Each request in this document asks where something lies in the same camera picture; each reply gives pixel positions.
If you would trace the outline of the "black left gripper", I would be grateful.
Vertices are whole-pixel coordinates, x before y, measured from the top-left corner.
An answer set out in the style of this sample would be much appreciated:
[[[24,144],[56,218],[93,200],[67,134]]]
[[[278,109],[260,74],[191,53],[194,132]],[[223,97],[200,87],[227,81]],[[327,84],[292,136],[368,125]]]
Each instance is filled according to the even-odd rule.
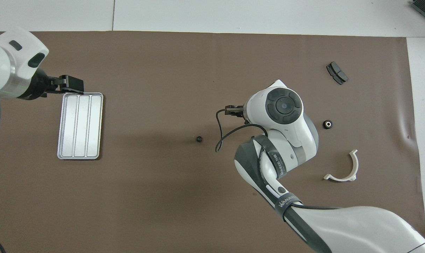
[[[29,88],[29,100],[39,97],[47,97],[47,93],[78,93],[84,94],[84,82],[79,78],[70,75],[61,75],[60,77],[49,77],[43,70],[37,70],[31,79]]]

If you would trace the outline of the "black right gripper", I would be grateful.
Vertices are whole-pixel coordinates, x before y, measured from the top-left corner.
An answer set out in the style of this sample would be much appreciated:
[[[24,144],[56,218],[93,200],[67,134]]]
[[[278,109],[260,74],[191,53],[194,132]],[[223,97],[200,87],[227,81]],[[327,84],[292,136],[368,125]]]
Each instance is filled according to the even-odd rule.
[[[225,106],[225,115],[232,115],[235,117],[244,117],[244,106],[243,105]]]

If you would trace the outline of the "silver metal tray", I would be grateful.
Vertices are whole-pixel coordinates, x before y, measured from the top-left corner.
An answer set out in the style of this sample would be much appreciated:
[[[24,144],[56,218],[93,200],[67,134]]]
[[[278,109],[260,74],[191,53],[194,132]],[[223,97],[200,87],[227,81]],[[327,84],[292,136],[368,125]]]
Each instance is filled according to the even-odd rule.
[[[57,157],[96,160],[100,156],[104,96],[98,92],[62,97]]]

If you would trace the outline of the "dark grey brake pad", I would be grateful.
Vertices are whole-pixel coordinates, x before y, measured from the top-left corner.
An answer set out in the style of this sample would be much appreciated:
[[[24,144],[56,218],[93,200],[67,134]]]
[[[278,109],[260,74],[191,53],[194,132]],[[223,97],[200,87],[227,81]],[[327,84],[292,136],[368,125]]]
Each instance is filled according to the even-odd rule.
[[[326,69],[333,80],[335,80],[335,82],[337,82],[339,85],[343,85],[349,80],[348,76],[341,70],[336,62],[331,62],[328,64]]]

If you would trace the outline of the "brown table mat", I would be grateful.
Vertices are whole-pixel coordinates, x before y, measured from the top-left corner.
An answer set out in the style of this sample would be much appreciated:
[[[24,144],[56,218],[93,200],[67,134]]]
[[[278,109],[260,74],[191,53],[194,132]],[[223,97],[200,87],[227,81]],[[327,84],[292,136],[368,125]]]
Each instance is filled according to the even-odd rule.
[[[220,152],[215,113],[275,80],[304,102],[318,154],[281,179],[306,205],[374,206],[425,237],[405,38],[35,32],[50,76],[104,96],[100,157],[57,157],[61,100],[2,100],[0,243],[9,253],[314,253]],[[339,85],[326,66],[349,80]],[[333,128],[323,128],[331,120]],[[196,137],[202,136],[201,143]],[[353,182],[349,152],[357,149]]]

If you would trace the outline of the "white curved plastic bracket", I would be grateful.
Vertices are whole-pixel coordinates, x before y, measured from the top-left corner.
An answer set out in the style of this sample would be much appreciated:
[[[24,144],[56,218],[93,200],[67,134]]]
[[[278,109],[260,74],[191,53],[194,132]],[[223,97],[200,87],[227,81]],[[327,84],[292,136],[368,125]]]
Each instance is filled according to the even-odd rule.
[[[350,157],[352,158],[352,171],[349,173],[348,176],[344,178],[336,178],[335,176],[331,174],[326,174],[323,179],[324,180],[331,180],[335,182],[353,182],[357,179],[357,172],[359,171],[359,160],[357,157],[357,149],[352,150],[349,152]]]

